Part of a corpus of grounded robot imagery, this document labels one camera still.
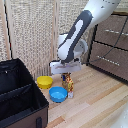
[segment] wooden floorboard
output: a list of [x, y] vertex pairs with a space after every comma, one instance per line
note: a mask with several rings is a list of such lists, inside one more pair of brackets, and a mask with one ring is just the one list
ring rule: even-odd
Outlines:
[[[62, 86], [60, 75], [52, 78], [52, 86]], [[47, 128], [110, 128], [128, 102], [128, 86], [88, 66], [71, 78], [73, 99], [54, 103], [49, 89], [41, 90], [49, 101]]]

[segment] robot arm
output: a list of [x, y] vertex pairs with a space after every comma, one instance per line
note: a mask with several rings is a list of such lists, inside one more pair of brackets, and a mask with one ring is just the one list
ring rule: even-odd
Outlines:
[[69, 63], [76, 58], [75, 47], [82, 34], [96, 24], [106, 20], [121, 0], [90, 0], [74, 22], [64, 41], [58, 47], [61, 63]]

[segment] small object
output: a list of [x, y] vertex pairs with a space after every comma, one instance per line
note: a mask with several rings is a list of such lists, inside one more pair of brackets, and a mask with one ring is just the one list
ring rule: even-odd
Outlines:
[[62, 76], [66, 78], [65, 81], [62, 79], [62, 85], [68, 91], [68, 98], [73, 98], [74, 83], [70, 73], [63, 73]]
[[49, 90], [50, 98], [53, 102], [61, 103], [67, 97], [67, 90], [62, 87], [52, 87]]
[[40, 76], [37, 78], [37, 85], [42, 89], [48, 89], [51, 87], [53, 79], [49, 76]]

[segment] black storage box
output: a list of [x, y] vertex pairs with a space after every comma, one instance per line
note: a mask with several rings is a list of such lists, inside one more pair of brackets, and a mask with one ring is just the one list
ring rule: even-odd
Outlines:
[[20, 59], [0, 62], [0, 128], [45, 128], [48, 107]]

